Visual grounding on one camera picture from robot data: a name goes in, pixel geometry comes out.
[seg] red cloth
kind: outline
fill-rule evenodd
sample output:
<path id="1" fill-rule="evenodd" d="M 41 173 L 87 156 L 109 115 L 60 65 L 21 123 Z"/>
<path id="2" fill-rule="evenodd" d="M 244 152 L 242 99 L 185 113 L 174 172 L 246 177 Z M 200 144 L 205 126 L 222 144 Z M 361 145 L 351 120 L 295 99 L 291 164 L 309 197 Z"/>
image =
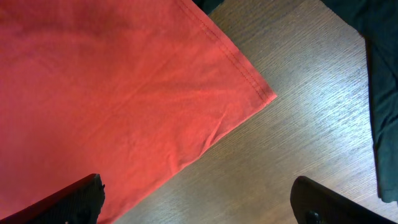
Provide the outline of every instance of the red cloth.
<path id="1" fill-rule="evenodd" d="M 2 0 L 0 218 L 99 173 L 115 221 L 274 98 L 191 0 Z"/>

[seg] stitching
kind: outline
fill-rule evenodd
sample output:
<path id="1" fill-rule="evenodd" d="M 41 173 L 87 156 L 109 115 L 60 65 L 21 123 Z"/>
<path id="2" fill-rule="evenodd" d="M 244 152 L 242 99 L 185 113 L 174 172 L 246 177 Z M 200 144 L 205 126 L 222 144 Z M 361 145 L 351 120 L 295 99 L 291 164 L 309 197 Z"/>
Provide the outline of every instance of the stitching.
<path id="1" fill-rule="evenodd" d="M 181 3 L 182 3 L 182 5 L 186 8 L 186 9 L 188 9 L 189 11 L 190 11 L 190 14 L 193 14 L 195 17 L 196 17 L 196 19 L 197 20 L 199 20 L 200 22 L 201 22 L 201 25 L 203 25 L 203 26 L 205 26 L 206 27 L 206 29 L 208 30 L 208 31 L 210 31 L 212 34 L 213 34 L 213 36 L 217 39 L 217 40 L 219 40 L 220 41 L 220 43 L 222 43 L 222 46 L 224 47 L 224 48 L 226 48 L 227 49 L 227 51 L 229 52 L 229 55 L 232 55 L 232 57 L 236 60 L 236 62 L 238 63 L 238 64 L 240 64 L 240 66 L 242 66 L 243 67 L 243 69 L 249 74 L 249 76 L 254 80 L 254 82 L 257 84 L 257 87 L 259 87 L 260 89 L 261 89 L 261 91 L 262 91 L 262 93 L 265 95 L 265 97 L 267 98 L 268 97 L 268 94 L 264 91 L 264 89 L 260 86 L 260 84 L 257 82 L 257 80 L 251 75 L 251 72 L 249 72 L 248 70 L 247 70 L 247 68 L 245 67 L 245 66 L 243 66 L 240 62 L 239 62 L 239 60 L 235 57 L 235 55 L 230 51 L 230 49 L 227 47 L 227 46 L 225 46 L 225 44 L 223 43 L 223 41 L 221 41 L 220 40 L 220 38 L 188 7 L 188 6 L 186 6 L 185 5 L 185 3 L 182 1 L 182 0 L 178 0 L 178 1 L 180 1 Z M 202 30 L 203 30 L 203 32 L 211 39 L 211 40 L 213 40 L 212 38 L 211 38 L 211 36 L 207 33 L 207 31 L 204 29 L 204 28 L 202 28 Z M 238 69 L 238 71 L 242 74 L 242 76 L 248 81 L 248 83 L 254 88 L 254 90 L 257 92 L 257 94 L 259 95 L 259 97 L 260 97 L 260 99 L 262 100 L 262 101 L 265 101 L 264 100 L 264 98 L 263 97 L 261 97 L 261 94 L 258 92 L 258 89 L 253 85 L 253 83 L 252 82 L 250 82 L 249 81 L 249 79 L 247 78 L 247 76 L 241 71 L 241 69 L 239 69 L 239 67 L 236 65 L 236 63 L 235 62 L 233 62 L 229 57 L 228 57 L 228 54 L 227 54 L 227 52 L 225 52 L 223 49 L 221 49 L 221 47 L 220 46 L 218 46 L 218 48 L 226 55 L 226 58 Z"/>

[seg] wooden surface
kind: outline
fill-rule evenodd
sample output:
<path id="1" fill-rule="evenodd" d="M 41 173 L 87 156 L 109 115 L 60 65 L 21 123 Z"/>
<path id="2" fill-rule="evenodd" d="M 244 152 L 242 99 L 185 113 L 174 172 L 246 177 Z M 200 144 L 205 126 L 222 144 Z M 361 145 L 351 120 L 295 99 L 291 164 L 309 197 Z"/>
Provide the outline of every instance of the wooden surface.
<path id="1" fill-rule="evenodd" d="M 210 17 L 279 97 L 118 223 L 296 223 L 299 175 L 398 222 L 376 192 L 363 38 L 318 0 L 226 0 Z"/>

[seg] wooden table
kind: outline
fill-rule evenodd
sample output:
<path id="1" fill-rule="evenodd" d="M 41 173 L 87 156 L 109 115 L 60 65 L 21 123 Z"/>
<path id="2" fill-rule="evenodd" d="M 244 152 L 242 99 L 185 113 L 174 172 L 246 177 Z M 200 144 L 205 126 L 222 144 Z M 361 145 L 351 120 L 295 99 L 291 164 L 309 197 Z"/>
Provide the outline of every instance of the wooden table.
<path id="1" fill-rule="evenodd" d="M 296 223 L 299 175 L 398 222 L 377 197 L 364 39 L 319 0 L 226 0 L 210 17 L 278 98 L 118 223 Z"/>

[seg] black garment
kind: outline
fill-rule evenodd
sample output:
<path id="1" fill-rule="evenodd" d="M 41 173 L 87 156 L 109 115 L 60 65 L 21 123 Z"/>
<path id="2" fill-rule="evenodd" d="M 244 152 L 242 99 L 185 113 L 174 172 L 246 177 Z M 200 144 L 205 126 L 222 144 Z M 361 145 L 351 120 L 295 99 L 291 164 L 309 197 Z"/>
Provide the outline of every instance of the black garment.
<path id="1" fill-rule="evenodd" d="M 366 38 L 379 197 L 398 201 L 398 1 L 322 1 Z"/>
<path id="2" fill-rule="evenodd" d="M 199 8 L 206 14 L 210 14 L 224 0 L 193 0 Z"/>

